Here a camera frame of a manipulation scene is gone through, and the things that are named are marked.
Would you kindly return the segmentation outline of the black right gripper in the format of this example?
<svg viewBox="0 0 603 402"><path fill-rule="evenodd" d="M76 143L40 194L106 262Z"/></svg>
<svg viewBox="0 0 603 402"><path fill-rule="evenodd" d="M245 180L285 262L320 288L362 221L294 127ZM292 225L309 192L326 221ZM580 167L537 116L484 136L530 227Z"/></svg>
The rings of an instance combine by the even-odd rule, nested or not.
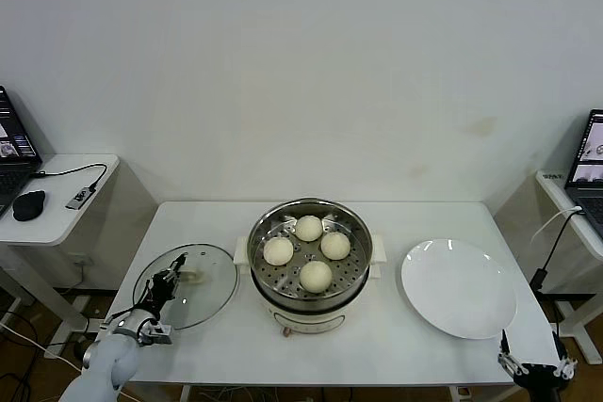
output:
<svg viewBox="0 0 603 402"><path fill-rule="evenodd" d="M497 361L508 375L513 375L513 382L525 389L530 402L561 402L561 392L565 389L563 377L573 377L578 361L572 359L559 334L552 332L559 357L557 368L552 365L522 363L512 354L506 331L502 331Z"/></svg>

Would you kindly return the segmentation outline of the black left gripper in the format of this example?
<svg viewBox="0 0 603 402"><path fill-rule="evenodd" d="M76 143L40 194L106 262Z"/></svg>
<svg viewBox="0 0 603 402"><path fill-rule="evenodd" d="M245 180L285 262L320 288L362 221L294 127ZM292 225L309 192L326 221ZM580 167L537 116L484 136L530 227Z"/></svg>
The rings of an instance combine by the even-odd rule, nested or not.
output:
<svg viewBox="0 0 603 402"><path fill-rule="evenodd" d="M187 254L182 253L164 270L156 273L150 288L140 302L140 308L151 314L156 320L161 318L161 310L168 301L175 298L175 291L180 284L180 269L185 264Z"/></svg>

